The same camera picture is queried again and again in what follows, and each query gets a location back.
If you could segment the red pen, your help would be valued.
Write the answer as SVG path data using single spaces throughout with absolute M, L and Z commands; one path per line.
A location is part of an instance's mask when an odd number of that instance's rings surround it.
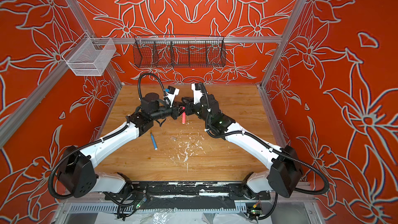
M 185 107 L 182 108 L 182 124 L 186 124 L 186 113 L 185 113 Z

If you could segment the blue pen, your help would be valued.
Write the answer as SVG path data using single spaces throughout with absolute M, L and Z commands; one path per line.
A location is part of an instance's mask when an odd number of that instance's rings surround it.
M 156 143 L 156 140 L 155 140 L 154 134 L 153 134 L 152 132 L 150 133 L 150 137 L 151 137 L 151 141 L 152 141 L 152 144 L 153 144 L 154 150 L 158 150 L 158 146 L 157 146 L 157 143 Z

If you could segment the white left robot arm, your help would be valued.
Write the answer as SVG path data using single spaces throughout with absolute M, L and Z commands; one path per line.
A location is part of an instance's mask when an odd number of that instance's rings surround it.
M 174 101 L 178 94 L 179 90 L 167 89 L 160 99 L 156 93 L 148 93 L 121 126 L 90 144 L 69 147 L 49 177 L 51 195 L 63 200 L 91 192 L 118 194 L 122 191 L 128 182 L 126 176 L 96 172 L 95 168 L 120 147 L 144 135 L 155 122 L 167 117 L 177 119 L 183 111 L 183 104 Z

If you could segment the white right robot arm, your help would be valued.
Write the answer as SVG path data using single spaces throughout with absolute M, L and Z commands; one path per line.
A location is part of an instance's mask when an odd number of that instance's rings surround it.
M 212 94 L 208 97 L 203 95 L 199 100 L 183 97 L 182 103 L 187 115 L 195 114 L 205 121 L 205 132 L 210 137 L 239 146 L 267 168 L 265 172 L 248 174 L 244 187 L 252 193 L 274 191 L 284 198 L 291 197 L 303 172 L 301 165 L 294 161 L 298 157 L 292 147 L 282 148 L 248 132 L 219 109 Z

